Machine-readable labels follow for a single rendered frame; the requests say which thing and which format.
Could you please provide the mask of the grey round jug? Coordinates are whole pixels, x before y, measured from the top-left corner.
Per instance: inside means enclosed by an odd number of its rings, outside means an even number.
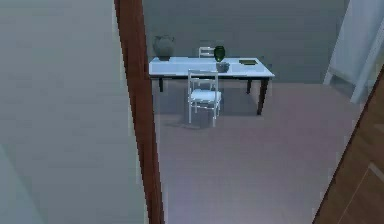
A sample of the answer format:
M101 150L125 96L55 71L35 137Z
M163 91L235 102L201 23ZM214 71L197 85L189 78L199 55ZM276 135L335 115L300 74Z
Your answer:
M174 51L175 38L169 35L155 36L153 49L160 61L168 61Z

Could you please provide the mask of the white wooden chair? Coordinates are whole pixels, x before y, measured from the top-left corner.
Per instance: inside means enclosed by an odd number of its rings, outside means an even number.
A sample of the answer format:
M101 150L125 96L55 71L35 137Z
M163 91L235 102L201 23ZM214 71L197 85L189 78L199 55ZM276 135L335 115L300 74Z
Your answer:
M195 84L209 84L209 89L196 89ZM199 108L213 111L212 126L216 126L220 115L222 93L218 89L217 71L188 70L188 122L192 123L192 112Z
M214 48L213 47L200 47L198 49L198 56L200 58L208 58L214 56Z

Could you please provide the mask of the white table with dark legs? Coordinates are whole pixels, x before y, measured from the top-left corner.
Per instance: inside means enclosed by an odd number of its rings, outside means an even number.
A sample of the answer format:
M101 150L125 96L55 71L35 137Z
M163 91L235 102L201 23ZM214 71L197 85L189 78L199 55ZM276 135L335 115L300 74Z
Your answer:
M243 65L239 60L256 60L257 65ZM225 58L230 64L226 73L218 73L219 79L238 79L247 81L247 93L251 92L253 80L260 81L257 114L261 115L266 98L269 81L275 75L258 58ZM187 79L188 70L216 71L214 58L171 57L168 61L160 61L158 57L149 62L149 77L159 80L159 89L163 91L164 79Z

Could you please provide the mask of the brown wooden door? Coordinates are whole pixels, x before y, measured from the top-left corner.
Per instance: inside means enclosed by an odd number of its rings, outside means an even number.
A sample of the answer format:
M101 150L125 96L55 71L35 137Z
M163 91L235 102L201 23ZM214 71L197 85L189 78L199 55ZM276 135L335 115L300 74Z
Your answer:
M384 66L311 224L384 224Z

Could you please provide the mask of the white folding stand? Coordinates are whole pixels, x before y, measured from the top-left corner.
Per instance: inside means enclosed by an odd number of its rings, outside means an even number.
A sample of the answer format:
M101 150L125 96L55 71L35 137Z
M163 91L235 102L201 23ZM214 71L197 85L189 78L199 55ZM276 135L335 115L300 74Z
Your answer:
M384 46L384 0L349 0L323 81L334 76L355 86L351 103L358 103Z

